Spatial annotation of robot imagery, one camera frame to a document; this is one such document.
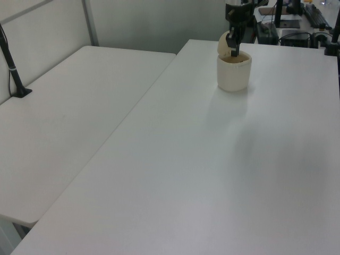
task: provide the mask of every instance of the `wire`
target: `wire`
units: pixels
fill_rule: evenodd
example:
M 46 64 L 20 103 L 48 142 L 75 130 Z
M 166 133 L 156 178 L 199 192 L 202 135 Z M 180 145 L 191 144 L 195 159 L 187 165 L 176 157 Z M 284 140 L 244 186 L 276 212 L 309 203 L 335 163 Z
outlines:
M 3 35 L 4 35 L 4 37 L 5 37 L 6 44 L 7 44 L 7 47 L 8 47 L 8 46 L 9 46 L 9 41 L 7 40 L 7 36 L 6 36 L 6 34 L 5 34 L 5 31 L 4 31 L 4 29 L 2 28 L 1 24 L 0 24 L 0 29 L 1 29 L 1 32 L 2 32 L 2 34 L 3 34 Z
M 11 93 L 11 71 L 8 70 L 8 92 L 10 93 L 10 97 L 12 97 Z
M 270 14 L 270 13 L 274 13 L 274 7 L 275 7 L 275 5 L 276 5 L 276 3 L 274 4 L 274 6 L 270 9 L 270 11 L 268 12 L 268 14 Z M 262 20 L 261 20 L 261 23 L 262 23 L 262 21 L 265 19 L 265 17 L 266 16 L 268 16 L 268 14 L 266 14 L 263 18 L 262 18 Z
M 9 46 L 9 41 L 7 40 L 7 36 L 6 36 L 6 34 L 5 34 L 4 29 L 2 28 L 1 24 L 0 24 L 0 29 L 1 29 L 2 34 L 3 34 L 4 37 L 5 37 L 6 45 L 7 45 L 7 48 L 8 48 L 8 46 Z M 10 70 L 8 70 L 8 92 L 9 92 L 9 94 L 10 94 L 10 97 L 12 97 L 12 93 L 11 93 L 11 71 L 10 71 Z
M 312 34 L 308 33 L 308 32 L 290 33 L 289 35 L 282 36 L 278 41 L 281 41 L 281 39 L 285 39 L 285 38 L 288 38 L 288 37 L 291 37 L 291 36 L 304 35 L 304 34 L 308 34 L 309 35 L 308 39 L 310 39 L 310 37 L 312 36 Z
M 271 22 L 270 22 L 271 24 L 273 24 L 273 15 L 274 15 L 274 9 L 273 9 L 273 11 L 271 12 Z

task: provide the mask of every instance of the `white cup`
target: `white cup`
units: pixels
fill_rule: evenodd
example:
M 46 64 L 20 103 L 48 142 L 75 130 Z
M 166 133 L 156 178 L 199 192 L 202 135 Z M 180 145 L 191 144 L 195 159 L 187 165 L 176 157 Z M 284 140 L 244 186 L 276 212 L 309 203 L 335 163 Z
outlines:
M 237 57 L 219 55 L 217 58 L 217 84 L 228 92 L 245 89 L 249 83 L 251 56 L 240 51 Z

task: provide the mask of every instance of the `table surface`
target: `table surface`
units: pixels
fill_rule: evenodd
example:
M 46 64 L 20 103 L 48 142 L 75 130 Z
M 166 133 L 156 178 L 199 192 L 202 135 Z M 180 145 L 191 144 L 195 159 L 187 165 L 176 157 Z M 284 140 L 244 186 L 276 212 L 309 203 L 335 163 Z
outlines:
M 226 93 L 217 42 L 190 40 L 13 255 L 338 254 L 336 58 L 241 50 Z
M 262 6 L 262 7 L 259 7 L 259 8 L 273 7 L 275 5 L 275 3 L 276 3 L 276 0 L 269 0 L 268 6 Z M 335 26 L 335 23 L 336 23 L 336 18 L 337 18 L 337 15 L 338 15 L 340 3 L 338 2 L 338 0 L 332 0 L 331 4 L 327 4 L 327 5 L 322 5 L 322 4 L 319 4 L 319 3 L 320 3 L 320 1 L 316 0 L 312 4 L 314 4 L 316 6 L 316 8 L 320 9 L 321 13 L 325 17 L 325 19 L 328 21 L 329 25 L 331 25 L 332 28 L 333 28 Z M 258 11 L 259 8 L 256 8 L 254 10 L 254 15 L 255 15 L 258 22 L 261 21 L 261 19 L 263 18 L 263 16 L 261 16 L 259 14 L 259 11 Z M 302 20 L 300 21 L 300 28 L 299 29 L 297 29 L 297 28 L 292 28 L 292 29 L 279 28 L 279 29 L 277 29 L 277 33 L 278 33 L 279 38 L 282 35 L 282 30 L 304 30 L 304 31 L 307 31 L 309 33 L 314 33 L 314 32 L 315 33 L 318 33 L 318 32 L 328 33 L 328 30 L 319 31 L 319 29 L 312 28 L 305 15 L 302 15 L 301 18 L 302 18 Z
M 32 226 L 174 54 L 83 47 L 0 106 L 0 217 Z

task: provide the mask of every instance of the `beige object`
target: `beige object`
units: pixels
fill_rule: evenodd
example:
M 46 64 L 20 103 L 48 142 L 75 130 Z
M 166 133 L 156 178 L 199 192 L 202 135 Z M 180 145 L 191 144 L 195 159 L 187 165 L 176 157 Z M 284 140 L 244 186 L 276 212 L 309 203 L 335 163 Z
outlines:
M 217 52 L 217 84 L 229 92 L 245 89 L 249 83 L 251 56 L 240 51 L 237 57 L 231 56 L 231 49 L 226 42 L 225 32 L 218 42 Z

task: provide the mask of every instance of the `keyboard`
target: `keyboard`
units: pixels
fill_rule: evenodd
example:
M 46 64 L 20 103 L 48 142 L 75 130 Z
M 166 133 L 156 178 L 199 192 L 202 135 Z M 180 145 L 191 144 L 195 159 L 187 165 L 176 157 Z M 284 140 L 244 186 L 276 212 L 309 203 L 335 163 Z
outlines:
M 326 29 L 330 30 L 332 29 L 331 26 L 326 21 L 325 17 L 322 15 L 319 9 L 316 8 L 313 4 L 306 4 L 304 6 L 304 15 L 307 17 L 310 25 L 313 28 L 320 28 L 321 24 L 326 25 Z

